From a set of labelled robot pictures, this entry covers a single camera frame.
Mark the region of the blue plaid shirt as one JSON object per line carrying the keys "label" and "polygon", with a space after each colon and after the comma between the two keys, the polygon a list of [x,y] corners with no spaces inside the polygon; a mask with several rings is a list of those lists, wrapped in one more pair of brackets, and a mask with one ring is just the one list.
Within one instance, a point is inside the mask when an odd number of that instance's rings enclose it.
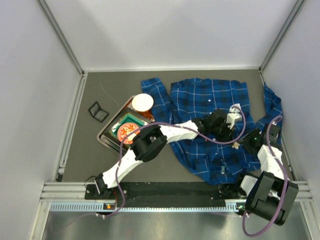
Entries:
{"label": "blue plaid shirt", "polygon": [[265,86],[265,116],[254,121],[247,84],[236,80],[191,78],[166,90],[159,78],[151,78],[141,82],[141,89],[153,98],[157,122],[195,122],[200,136],[172,142],[171,148],[187,170],[211,185],[234,183],[239,174],[259,170],[258,157],[242,146],[233,148],[231,140],[262,130],[283,113],[281,98]]}

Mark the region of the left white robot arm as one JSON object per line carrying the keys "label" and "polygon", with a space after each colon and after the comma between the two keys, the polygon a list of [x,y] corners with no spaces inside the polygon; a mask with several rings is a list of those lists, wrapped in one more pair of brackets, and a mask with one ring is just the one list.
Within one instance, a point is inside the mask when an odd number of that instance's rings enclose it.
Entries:
{"label": "left white robot arm", "polygon": [[119,185],[120,181],[135,167],[153,160],[162,151],[166,144],[182,140],[193,140],[196,137],[217,144],[232,144],[235,132],[235,123],[242,121],[239,111],[231,110],[225,113],[218,109],[211,115],[203,118],[194,118],[179,124],[152,122],[135,130],[127,136],[132,144],[125,155],[119,154],[119,162],[109,170],[99,174],[94,179],[97,193],[109,195],[110,189]]}

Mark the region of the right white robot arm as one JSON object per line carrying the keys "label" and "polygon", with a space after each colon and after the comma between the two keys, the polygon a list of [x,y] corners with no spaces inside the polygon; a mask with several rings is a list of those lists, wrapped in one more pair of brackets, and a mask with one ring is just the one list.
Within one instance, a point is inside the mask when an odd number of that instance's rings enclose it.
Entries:
{"label": "right white robot arm", "polygon": [[241,173],[236,180],[236,187],[246,194],[244,209],[249,214],[257,215],[270,221],[276,213],[280,200],[283,203],[274,221],[274,224],[282,226],[292,209],[295,199],[299,192],[296,183],[287,182],[284,196],[285,176],[276,159],[281,160],[282,151],[278,141],[281,136],[281,128],[272,125],[267,132],[268,124],[264,125],[263,130],[258,128],[248,133],[243,139],[243,147],[250,154],[257,154],[260,161],[260,176],[253,176],[251,173]]}

